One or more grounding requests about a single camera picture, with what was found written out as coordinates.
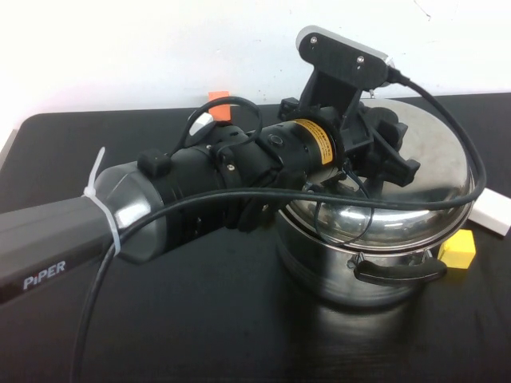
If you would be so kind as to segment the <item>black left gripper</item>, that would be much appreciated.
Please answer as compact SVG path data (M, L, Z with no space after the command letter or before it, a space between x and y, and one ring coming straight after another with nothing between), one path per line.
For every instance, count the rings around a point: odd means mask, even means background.
M387 108L369 108L353 104L340 118L337 127L338 168L365 168L369 160L369 177L405 187L414 181L421 164L405 160L395 150L374 149L371 127L392 147L401 148L408 126Z

